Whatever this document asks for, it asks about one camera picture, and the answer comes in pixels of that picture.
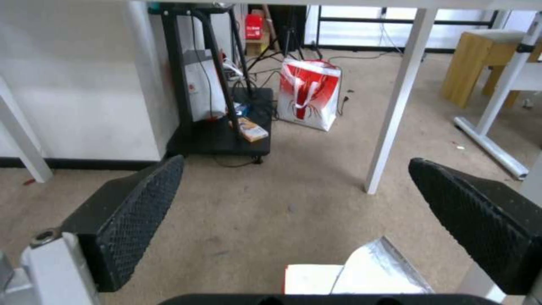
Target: aluminum foil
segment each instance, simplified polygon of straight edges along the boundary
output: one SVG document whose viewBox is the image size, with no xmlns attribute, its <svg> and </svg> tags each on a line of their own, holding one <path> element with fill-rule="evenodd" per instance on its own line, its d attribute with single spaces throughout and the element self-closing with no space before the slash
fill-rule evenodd
<svg viewBox="0 0 542 305">
<path fill-rule="evenodd" d="M 430 294 L 431 286 L 386 237 L 354 251 L 331 289 L 332 294 Z"/>
</svg>

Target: red and white shopping bag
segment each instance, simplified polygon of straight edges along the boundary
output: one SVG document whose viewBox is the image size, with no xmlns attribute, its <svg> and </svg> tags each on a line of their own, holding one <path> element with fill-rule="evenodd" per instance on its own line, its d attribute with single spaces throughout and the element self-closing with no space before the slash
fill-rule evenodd
<svg viewBox="0 0 542 305">
<path fill-rule="evenodd" d="M 285 59 L 280 73 L 279 118 L 329 131 L 339 98 L 340 69 L 319 60 Z"/>
</svg>

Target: red box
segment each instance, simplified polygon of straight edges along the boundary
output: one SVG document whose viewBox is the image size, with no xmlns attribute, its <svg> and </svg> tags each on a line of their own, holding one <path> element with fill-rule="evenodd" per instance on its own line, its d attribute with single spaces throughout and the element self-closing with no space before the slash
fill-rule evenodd
<svg viewBox="0 0 542 305">
<path fill-rule="evenodd" d="M 245 20 L 246 39 L 261 39 L 263 34 L 263 17 L 258 14 L 248 14 Z"/>
</svg>

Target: black textured gripper pad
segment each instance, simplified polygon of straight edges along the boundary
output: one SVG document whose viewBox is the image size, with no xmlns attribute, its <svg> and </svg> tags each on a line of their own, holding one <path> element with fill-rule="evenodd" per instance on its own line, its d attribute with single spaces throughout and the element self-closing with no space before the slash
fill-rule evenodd
<svg viewBox="0 0 542 305">
<path fill-rule="evenodd" d="M 110 180 L 62 224 L 77 235 L 98 291 L 120 289 L 132 276 L 177 193 L 183 157 Z"/>
<path fill-rule="evenodd" d="M 542 265 L 542 209 L 505 184 L 414 158 L 414 183 L 440 223 L 511 295 L 529 292 Z"/>
</svg>

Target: black baseboard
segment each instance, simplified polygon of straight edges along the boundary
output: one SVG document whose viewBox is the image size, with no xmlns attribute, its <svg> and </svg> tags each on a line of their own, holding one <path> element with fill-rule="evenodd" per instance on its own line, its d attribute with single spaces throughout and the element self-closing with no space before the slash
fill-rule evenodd
<svg viewBox="0 0 542 305">
<path fill-rule="evenodd" d="M 92 160 L 92 159 L 60 159 L 45 158 L 45 162 L 54 169 L 105 169 L 105 170 L 142 170 L 158 161 L 131 160 Z M 0 157 L 0 168 L 24 168 L 19 158 Z"/>
<path fill-rule="evenodd" d="M 312 45 L 303 45 L 304 48 L 311 48 Z M 320 49 L 340 50 L 340 51 L 373 51 L 373 52 L 397 52 L 394 47 L 367 47 L 367 46 L 335 46 L 335 45 L 318 45 Z M 401 52 L 405 51 L 404 47 L 399 47 Z M 442 48 L 426 48 L 426 53 L 453 54 L 455 49 Z"/>
</svg>

